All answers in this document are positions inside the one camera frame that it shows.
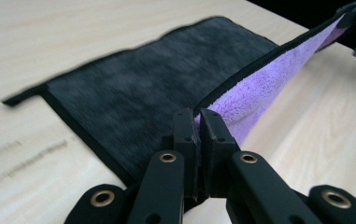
light wood surface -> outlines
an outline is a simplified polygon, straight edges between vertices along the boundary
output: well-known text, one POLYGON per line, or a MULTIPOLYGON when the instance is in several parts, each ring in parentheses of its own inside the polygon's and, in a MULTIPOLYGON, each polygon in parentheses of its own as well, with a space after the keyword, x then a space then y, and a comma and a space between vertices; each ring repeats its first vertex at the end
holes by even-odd
MULTIPOLYGON (((0 1, 0 100, 21 88, 182 25, 222 15, 283 44, 306 31, 245 1, 0 1)), ((307 194, 330 184, 356 196, 356 58, 316 54, 242 143, 307 194)), ((40 98, 0 103, 0 223, 63 223, 87 189, 124 187, 40 98)), ((229 223, 208 200, 184 223, 229 223)))

black trim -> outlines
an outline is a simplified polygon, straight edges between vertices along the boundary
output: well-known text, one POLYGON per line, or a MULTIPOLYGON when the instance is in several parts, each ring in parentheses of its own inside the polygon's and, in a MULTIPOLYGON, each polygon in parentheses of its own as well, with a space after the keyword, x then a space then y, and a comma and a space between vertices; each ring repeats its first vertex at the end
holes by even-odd
POLYGON ((227 78, 221 85, 216 88, 214 91, 212 91, 208 96, 206 96, 193 110, 194 115, 197 116, 201 110, 201 108, 208 108, 212 103, 214 103, 216 100, 218 100, 223 94, 225 94, 228 90, 230 90, 232 87, 234 87, 239 81, 242 79, 250 76, 254 72, 260 70, 267 64, 273 62, 277 57, 282 55, 283 53, 297 48, 300 44, 306 42, 309 38, 317 35, 320 33, 323 29, 328 27, 330 24, 338 20, 344 12, 339 12, 336 13, 331 19, 328 21, 325 21, 321 25, 303 33, 302 35, 299 35, 296 37, 294 40, 271 50, 269 53, 265 54, 263 57, 260 59, 256 60, 253 63, 250 63, 248 66, 245 66, 241 70, 239 70, 237 73, 232 75, 231 77, 227 78))
POLYGON ((61 117, 61 119, 73 130, 82 141, 93 150, 96 156, 125 184, 131 186, 136 181, 127 170, 119 164, 107 150, 99 144, 61 105, 58 99, 55 98, 50 92, 45 91, 41 94, 44 100, 52 107, 52 109, 61 117))
POLYGON ((38 86, 34 86, 30 89, 27 89, 17 95, 11 96, 7 99, 2 100, 2 103, 4 105, 8 106, 15 106, 18 105, 20 102, 34 96, 34 95, 39 95, 42 92, 46 91, 48 88, 46 83, 40 84, 38 86))

